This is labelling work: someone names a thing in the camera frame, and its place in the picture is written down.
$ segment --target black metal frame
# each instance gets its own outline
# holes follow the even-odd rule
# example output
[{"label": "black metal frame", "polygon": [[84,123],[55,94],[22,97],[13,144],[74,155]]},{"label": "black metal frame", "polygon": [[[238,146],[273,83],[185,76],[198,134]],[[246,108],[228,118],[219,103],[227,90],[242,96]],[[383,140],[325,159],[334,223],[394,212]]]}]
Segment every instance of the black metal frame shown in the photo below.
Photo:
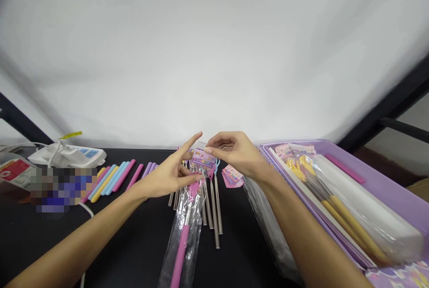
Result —
[{"label": "black metal frame", "polygon": [[429,132],[396,120],[429,91],[429,54],[378,103],[339,143],[354,152],[385,127],[429,143]]},{"label": "black metal frame", "polygon": [[0,119],[20,132],[30,142],[43,144],[53,143],[35,123],[33,123],[22,111],[20,111],[9,99],[0,93]]}]

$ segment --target power strip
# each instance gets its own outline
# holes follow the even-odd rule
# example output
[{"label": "power strip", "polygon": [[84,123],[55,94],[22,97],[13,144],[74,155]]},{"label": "power strip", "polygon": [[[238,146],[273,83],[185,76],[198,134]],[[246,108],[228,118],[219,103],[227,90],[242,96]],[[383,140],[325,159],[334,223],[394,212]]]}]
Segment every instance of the power strip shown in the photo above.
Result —
[{"label": "power strip", "polygon": [[103,165],[107,154],[99,148],[61,145],[59,143],[44,147],[28,157],[34,164],[48,165],[58,146],[61,146],[52,160],[52,166],[57,168],[95,168]]}]

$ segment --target finger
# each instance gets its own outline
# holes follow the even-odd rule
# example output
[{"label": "finger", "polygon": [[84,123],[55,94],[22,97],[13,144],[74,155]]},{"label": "finger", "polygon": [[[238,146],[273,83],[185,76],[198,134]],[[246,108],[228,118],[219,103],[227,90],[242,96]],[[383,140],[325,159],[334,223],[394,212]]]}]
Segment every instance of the finger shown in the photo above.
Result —
[{"label": "finger", "polygon": [[188,176],[189,173],[189,169],[187,169],[183,165],[179,165],[179,174],[181,174],[182,176]]},{"label": "finger", "polygon": [[210,138],[207,143],[207,146],[214,147],[220,146],[222,144],[229,144],[236,142],[236,131],[221,131],[217,133],[215,136]]},{"label": "finger", "polygon": [[177,150],[177,154],[178,156],[182,157],[183,155],[185,155],[190,149],[191,146],[198,140],[198,138],[200,138],[202,136],[202,131],[200,131],[199,133],[195,134],[194,136],[192,136],[186,143],[184,143],[182,145],[182,147],[180,147]]},{"label": "finger", "polygon": [[178,181],[177,181],[178,188],[182,188],[182,187],[185,187],[185,186],[187,186],[189,184],[195,183],[195,182],[203,179],[203,177],[204,177],[203,175],[192,174],[192,175],[188,175],[188,176],[185,176],[185,177],[182,177],[182,178],[178,178]]},{"label": "finger", "polygon": [[193,156],[193,152],[187,152],[182,156],[182,161],[191,160]]},{"label": "finger", "polygon": [[216,147],[206,147],[204,148],[204,151],[207,154],[213,155],[214,157],[221,159],[223,161],[228,162],[228,157],[230,155],[230,151],[229,150],[221,150],[219,148]]},{"label": "finger", "polygon": [[222,144],[220,146],[220,149],[225,149],[225,148],[234,148],[234,144],[230,143],[230,144]]}]

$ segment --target left hand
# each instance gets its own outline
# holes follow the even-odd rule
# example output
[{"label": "left hand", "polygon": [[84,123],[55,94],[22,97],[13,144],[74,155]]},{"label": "left hand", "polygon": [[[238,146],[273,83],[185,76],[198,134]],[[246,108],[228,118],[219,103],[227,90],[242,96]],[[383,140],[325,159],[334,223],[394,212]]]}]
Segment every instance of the left hand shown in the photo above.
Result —
[{"label": "left hand", "polygon": [[131,187],[132,191],[140,198],[160,197],[202,179],[202,175],[190,175],[190,171],[182,165],[183,160],[192,159],[193,153],[189,150],[201,136],[202,131],[192,136],[149,175],[136,182]]}]

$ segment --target clear plastic packaging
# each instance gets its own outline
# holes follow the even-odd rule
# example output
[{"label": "clear plastic packaging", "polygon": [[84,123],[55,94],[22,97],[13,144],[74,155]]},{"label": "clear plastic packaging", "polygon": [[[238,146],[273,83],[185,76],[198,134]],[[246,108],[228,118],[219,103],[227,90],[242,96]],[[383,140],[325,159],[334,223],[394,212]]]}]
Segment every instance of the clear plastic packaging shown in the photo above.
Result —
[{"label": "clear plastic packaging", "polygon": [[247,177],[244,177],[244,191],[264,234],[265,241],[271,249],[274,264],[280,275],[304,286],[294,257],[264,192],[251,178]]},{"label": "clear plastic packaging", "polygon": [[177,206],[158,288],[191,287],[200,239],[204,204],[202,181],[187,186]]},{"label": "clear plastic packaging", "polygon": [[281,157],[285,170],[320,213],[331,218],[340,237],[378,267],[420,260],[424,242],[418,230],[313,146],[289,146],[293,155]]}]

